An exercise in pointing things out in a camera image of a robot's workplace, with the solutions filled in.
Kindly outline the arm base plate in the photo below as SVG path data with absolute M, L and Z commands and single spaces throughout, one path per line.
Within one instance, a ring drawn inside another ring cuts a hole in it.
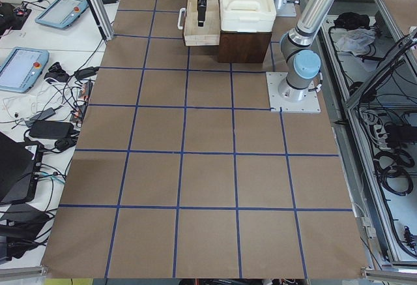
M 294 89 L 287 83 L 287 72 L 267 72 L 266 84 L 271 112 L 321 112 L 314 81 L 307 89 Z

